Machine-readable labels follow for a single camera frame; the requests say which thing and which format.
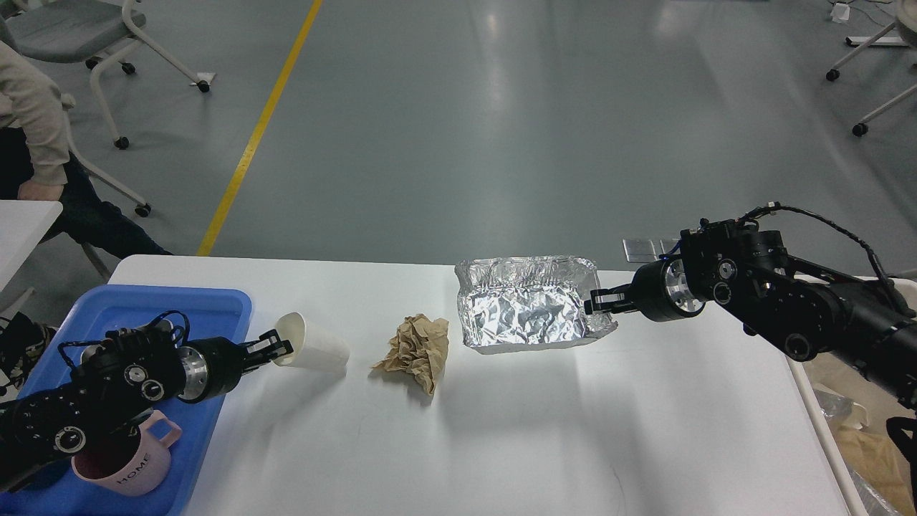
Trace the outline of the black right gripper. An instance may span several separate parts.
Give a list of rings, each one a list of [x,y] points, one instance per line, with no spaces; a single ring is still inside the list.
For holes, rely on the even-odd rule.
[[[588,315],[637,310],[649,320],[661,323],[696,317],[705,305],[688,287],[681,258],[672,258],[642,265],[630,284],[590,291],[584,310]]]

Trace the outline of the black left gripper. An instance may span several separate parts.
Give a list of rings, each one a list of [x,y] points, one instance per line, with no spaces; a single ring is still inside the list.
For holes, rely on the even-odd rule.
[[[240,345],[224,337],[191,340],[177,348],[186,375],[178,398],[184,403],[200,403],[224,395],[239,384],[242,375],[293,350],[291,343],[279,337],[278,330],[268,330]]]

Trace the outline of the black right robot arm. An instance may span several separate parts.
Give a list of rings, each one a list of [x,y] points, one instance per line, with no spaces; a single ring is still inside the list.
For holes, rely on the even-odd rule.
[[[778,231],[759,220],[782,211],[770,203],[738,216],[684,229],[671,251],[638,269],[628,284],[593,290],[587,314],[639,312],[652,321],[690,319],[717,304],[799,363],[832,353],[894,396],[905,409],[916,404],[915,310],[885,273],[864,239],[809,210],[862,247],[873,279],[859,279],[792,256]]]

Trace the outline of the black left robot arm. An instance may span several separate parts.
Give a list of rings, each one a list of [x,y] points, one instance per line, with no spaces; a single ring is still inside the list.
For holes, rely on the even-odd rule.
[[[105,333],[94,342],[57,349],[69,382],[2,404],[2,490],[17,491],[49,464],[82,453],[127,428],[157,402],[194,404],[232,391],[242,376],[291,355],[275,329],[252,342],[224,337],[190,340],[190,321],[170,311],[148,324]],[[94,349],[75,363],[68,348]]]

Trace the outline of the person's hand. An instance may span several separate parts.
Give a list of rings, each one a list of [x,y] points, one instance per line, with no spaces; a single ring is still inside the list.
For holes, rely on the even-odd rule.
[[[65,185],[44,185],[29,180],[21,183],[16,199],[20,201],[59,201]]]

